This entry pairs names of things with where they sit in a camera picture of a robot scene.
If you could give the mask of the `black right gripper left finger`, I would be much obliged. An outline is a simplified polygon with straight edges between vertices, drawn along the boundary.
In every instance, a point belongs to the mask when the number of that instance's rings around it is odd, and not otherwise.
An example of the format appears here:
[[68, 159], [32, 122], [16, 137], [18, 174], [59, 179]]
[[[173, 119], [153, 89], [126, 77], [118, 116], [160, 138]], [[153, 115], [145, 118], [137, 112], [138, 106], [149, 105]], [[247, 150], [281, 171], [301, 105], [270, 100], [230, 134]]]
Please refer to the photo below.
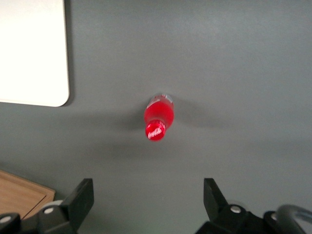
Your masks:
[[91, 178], [85, 178], [60, 202], [45, 205], [36, 214], [21, 219], [18, 213], [0, 215], [2, 234], [76, 234], [94, 204]]

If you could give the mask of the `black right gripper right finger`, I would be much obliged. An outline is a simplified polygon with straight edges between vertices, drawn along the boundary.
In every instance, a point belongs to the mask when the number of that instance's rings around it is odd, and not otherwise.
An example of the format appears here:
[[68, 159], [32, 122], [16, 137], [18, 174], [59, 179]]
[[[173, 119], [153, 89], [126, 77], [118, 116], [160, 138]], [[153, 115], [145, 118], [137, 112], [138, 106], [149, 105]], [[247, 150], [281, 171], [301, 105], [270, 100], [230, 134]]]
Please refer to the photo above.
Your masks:
[[238, 204], [229, 203], [215, 180], [204, 179], [203, 202], [209, 220], [197, 234], [279, 234], [277, 221], [272, 218], [274, 211], [257, 217]]

